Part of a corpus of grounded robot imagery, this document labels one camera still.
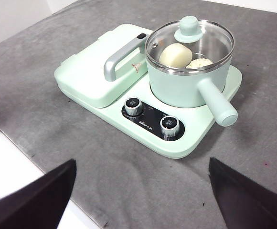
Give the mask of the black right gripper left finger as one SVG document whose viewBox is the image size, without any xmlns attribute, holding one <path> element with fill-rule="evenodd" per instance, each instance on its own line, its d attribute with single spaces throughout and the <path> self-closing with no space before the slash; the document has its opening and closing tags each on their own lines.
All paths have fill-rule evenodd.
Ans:
<svg viewBox="0 0 277 229">
<path fill-rule="evenodd" d="M 55 229 L 72 194 L 76 161 L 70 159 L 0 199 L 0 229 Z"/>
</svg>

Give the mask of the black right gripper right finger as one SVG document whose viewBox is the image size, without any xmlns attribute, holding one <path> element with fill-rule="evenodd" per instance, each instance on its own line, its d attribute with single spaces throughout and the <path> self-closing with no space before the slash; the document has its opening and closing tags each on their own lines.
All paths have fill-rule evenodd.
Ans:
<svg viewBox="0 0 277 229">
<path fill-rule="evenodd" d="M 227 166 L 209 161 L 214 197 L 229 229 L 277 229 L 277 194 Z"/>
</svg>

